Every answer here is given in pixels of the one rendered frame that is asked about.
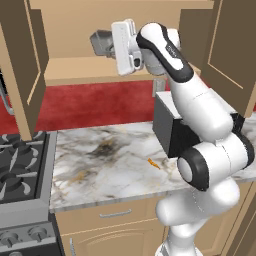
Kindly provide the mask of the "black gas hob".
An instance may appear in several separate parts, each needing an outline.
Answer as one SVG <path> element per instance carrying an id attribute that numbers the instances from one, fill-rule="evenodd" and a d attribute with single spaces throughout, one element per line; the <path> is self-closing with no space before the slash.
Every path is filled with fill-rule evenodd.
<path id="1" fill-rule="evenodd" d="M 55 217 L 49 212 L 56 140 L 55 132 L 43 131 L 30 141 L 16 134 L 0 136 L 0 235 L 18 235 L 11 248 L 0 242 L 0 256 L 14 251 L 61 256 Z M 47 230 L 41 242 L 28 234 L 34 227 Z"/>

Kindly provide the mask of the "tan drawer front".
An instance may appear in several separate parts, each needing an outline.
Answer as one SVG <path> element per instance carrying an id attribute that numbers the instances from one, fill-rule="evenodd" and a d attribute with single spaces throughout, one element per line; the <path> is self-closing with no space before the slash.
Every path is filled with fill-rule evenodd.
<path id="1" fill-rule="evenodd" d="M 159 197 L 106 204 L 91 208 L 80 208 L 58 212 L 56 219 L 61 234 L 76 233 L 96 228 L 110 227 L 156 217 L 155 206 Z M 127 211 L 130 214 L 113 218 L 100 218 L 99 214 Z"/>

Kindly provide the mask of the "tan base cabinet door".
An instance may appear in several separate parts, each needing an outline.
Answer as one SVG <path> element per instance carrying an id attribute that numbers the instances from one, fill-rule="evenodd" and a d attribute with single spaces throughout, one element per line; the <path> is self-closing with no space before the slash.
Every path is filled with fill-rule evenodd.
<path id="1" fill-rule="evenodd" d="M 66 256 L 154 256 L 165 227 L 157 218 L 62 236 Z"/>

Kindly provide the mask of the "tan base cabinet run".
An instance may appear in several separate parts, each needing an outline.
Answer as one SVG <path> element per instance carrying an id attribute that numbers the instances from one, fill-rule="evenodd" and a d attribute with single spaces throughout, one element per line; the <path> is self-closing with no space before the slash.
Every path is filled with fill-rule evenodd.
<path id="1" fill-rule="evenodd" d="M 240 183 L 240 201 L 197 233 L 204 256 L 256 256 L 256 181 Z"/>

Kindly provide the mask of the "tan wall cabinet carcass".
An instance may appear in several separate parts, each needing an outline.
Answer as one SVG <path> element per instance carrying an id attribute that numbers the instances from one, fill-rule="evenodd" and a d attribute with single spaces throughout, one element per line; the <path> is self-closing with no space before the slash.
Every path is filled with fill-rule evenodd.
<path id="1" fill-rule="evenodd" d="M 118 82 L 116 62 L 94 54 L 90 36 L 131 18 L 177 28 L 183 9 L 211 9 L 213 0 L 30 0 L 42 14 L 49 62 L 48 86 Z"/>

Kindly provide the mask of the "dark grey box appliance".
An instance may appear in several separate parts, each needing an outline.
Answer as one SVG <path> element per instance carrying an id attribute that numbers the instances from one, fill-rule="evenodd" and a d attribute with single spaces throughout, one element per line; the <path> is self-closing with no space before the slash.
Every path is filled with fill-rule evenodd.
<path id="1" fill-rule="evenodd" d="M 224 104 L 208 91 L 176 109 L 170 92 L 156 94 L 153 131 L 169 158 L 227 160 L 244 150 L 243 136 L 233 130 L 233 118 Z"/>

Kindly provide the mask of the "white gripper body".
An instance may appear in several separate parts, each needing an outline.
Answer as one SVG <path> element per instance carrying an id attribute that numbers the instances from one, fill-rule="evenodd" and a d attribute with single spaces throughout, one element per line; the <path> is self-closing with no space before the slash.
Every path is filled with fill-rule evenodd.
<path id="1" fill-rule="evenodd" d="M 140 48 L 136 41 L 136 28 L 132 19 L 111 25 L 118 74 L 125 76 L 140 69 Z"/>

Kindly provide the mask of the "grey metal fixture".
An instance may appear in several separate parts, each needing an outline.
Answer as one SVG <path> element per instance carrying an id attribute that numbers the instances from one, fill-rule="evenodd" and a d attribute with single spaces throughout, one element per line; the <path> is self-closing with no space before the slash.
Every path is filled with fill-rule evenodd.
<path id="1" fill-rule="evenodd" d="M 9 113 L 9 115 L 14 115 L 14 111 L 8 103 L 7 95 L 8 93 L 7 93 L 6 85 L 4 82 L 2 71 L 0 69 L 0 96 L 2 98 L 6 111 Z"/>

